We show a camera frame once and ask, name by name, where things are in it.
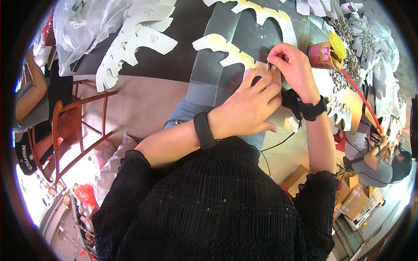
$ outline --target white bottle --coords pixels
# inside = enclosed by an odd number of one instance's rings
[[[362,3],[354,3],[354,2],[348,2],[348,3],[340,5],[340,8],[343,14],[357,12],[362,7],[363,7]]]

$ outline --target black hair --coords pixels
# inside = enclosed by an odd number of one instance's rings
[[[412,168],[412,154],[406,150],[400,150],[399,153],[404,157],[404,160],[403,163],[401,163],[398,161],[397,157],[393,158],[393,174],[391,182],[402,180],[403,178],[409,175],[409,172]]]

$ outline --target yellow lid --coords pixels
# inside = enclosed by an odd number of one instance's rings
[[[345,49],[345,45],[341,38],[335,33],[329,33],[328,36],[334,52],[338,55],[339,58],[345,59],[347,56],[347,50]]]

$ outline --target ruffled sleeve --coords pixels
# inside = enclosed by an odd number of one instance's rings
[[[338,184],[335,175],[330,172],[308,174],[306,183],[299,185],[299,193],[293,199],[308,232],[309,241],[327,254],[334,247],[331,228]]]
[[[128,150],[99,211],[92,217],[100,260],[114,260],[123,236],[161,173],[153,170],[144,155]]]

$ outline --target red plastic bag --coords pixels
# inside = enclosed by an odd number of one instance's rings
[[[55,43],[53,19],[54,19],[54,12],[52,12],[51,16],[46,22],[46,26],[42,29],[42,45],[43,46],[53,46]]]
[[[74,194],[81,202],[90,206],[92,209],[98,207],[92,186],[80,185],[74,189]]]

